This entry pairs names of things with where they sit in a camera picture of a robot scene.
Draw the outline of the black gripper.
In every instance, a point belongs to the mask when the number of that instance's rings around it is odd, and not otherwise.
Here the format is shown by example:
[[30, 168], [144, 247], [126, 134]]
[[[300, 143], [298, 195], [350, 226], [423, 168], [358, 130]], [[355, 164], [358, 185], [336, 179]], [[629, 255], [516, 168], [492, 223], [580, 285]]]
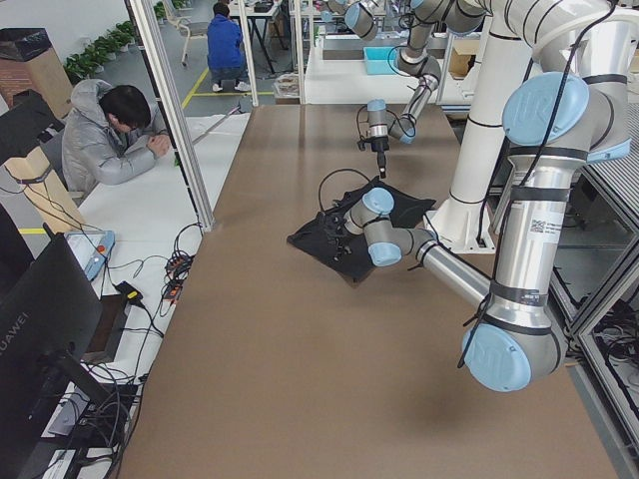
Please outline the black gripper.
[[345, 255], [351, 254], [351, 234], [345, 228], [345, 219], [341, 213], [323, 212], [319, 220], [326, 240], [333, 246], [332, 259], [340, 261]]
[[376, 152], [376, 162], [379, 176], [386, 178], [386, 156], [385, 152], [389, 150], [388, 136], [371, 137], [369, 139], [371, 149]]

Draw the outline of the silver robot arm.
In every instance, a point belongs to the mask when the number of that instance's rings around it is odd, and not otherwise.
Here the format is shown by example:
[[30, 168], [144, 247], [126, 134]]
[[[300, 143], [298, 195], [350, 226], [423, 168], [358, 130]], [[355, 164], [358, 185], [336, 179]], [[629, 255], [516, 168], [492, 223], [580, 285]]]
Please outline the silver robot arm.
[[512, 392], [551, 374], [566, 344], [548, 306], [549, 282], [574, 173], [626, 156], [627, 78], [549, 72], [525, 81], [508, 99], [502, 125], [512, 178], [492, 275], [446, 249], [437, 232], [395, 227], [390, 192], [374, 188], [341, 225], [362, 236], [377, 266], [411, 255], [475, 304], [460, 363], [483, 386]]
[[473, 32], [483, 20], [485, 10], [470, 1], [412, 1], [407, 16], [407, 42], [395, 49], [394, 60], [388, 60], [393, 71], [417, 80], [413, 95], [400, 115], [390, 113], [382, 99], [366, 104], [368, 130], [360, 136], [357, 146], [366, 146], [376, 153], [379, 175], [386, 176], [386, 155], [389, 140], [395, 138], [410, 144], [416, 135], [416, 120], [430, 96], [438, 88], [441, 69], [427, 52], [434, 27], [445, 25], [450, 31], [465, 35]]

